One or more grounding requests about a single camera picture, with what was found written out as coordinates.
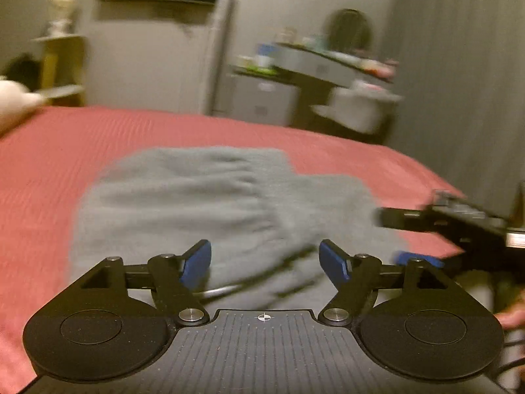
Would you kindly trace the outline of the person right hand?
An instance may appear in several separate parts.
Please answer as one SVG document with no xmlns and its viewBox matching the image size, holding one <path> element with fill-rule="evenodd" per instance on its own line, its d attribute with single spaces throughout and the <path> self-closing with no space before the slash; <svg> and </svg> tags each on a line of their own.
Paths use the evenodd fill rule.
<svg viewBox="0 0 525 394">
<path fill-rule="evenodd" d="M 512 331 L 522 328 L 525 325 L 525 305 L 523 302 L 516 302 L 508 309 L 496 314 L 495 317 L 505 330 Z"/>
</svg>

